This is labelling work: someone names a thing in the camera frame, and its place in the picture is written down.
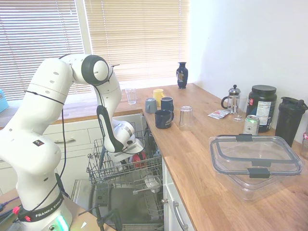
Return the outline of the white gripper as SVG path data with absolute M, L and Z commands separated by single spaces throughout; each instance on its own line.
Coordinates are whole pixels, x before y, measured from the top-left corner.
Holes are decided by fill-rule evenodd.
M 119 163 L 125 159 L 130 158 L 135 154 L 140 153 L 143 150 L 144 150 L 143 143 L 139 139 L 136 139 L 135 142 L 129 145 L 125 150 L 120 151 L 118 153 L 107 152 L 107 154 L 113 163 Z

